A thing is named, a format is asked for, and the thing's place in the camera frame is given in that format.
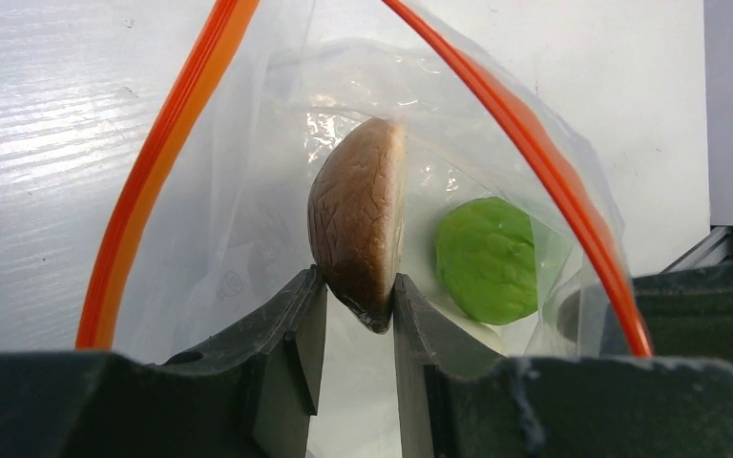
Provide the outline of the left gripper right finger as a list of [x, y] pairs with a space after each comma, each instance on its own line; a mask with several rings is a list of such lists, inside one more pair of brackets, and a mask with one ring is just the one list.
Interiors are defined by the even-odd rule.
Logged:
[[394, 291], [406, 457], [733, 457], [733, 365], [717, 359], [503, 357]]

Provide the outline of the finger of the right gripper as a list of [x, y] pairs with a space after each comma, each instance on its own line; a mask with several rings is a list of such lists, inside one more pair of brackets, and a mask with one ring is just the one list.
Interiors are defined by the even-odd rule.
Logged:
[[658, 356], [733, 364], [733, 262], [634, 279]]

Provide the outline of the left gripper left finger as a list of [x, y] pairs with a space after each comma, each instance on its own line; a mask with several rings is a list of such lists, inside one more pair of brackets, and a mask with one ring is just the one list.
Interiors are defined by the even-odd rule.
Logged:
[[319, 408], [326, 299], [318, 269], [305, 269], [164, 364], [0, 353], [0, 457], [302, 457]]

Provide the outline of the green fake bumpy vegetable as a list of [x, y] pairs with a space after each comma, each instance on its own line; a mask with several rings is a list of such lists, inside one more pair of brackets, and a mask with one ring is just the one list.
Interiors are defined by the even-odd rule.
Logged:
[[434, 225], [435, 272], [470, 319], [506, 325], [546, 304], [572, 253], [569, 240], [499, 197], [475, 198]]

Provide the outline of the fake mushroom slice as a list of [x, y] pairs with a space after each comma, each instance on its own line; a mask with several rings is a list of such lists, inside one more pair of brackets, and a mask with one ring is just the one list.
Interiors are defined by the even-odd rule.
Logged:
[[387, 332], [393, 313], [407, 159], [404, 126], [373, 117], [332, 150], [307, 200], [315, 264], [333, 295], [375, 334]]

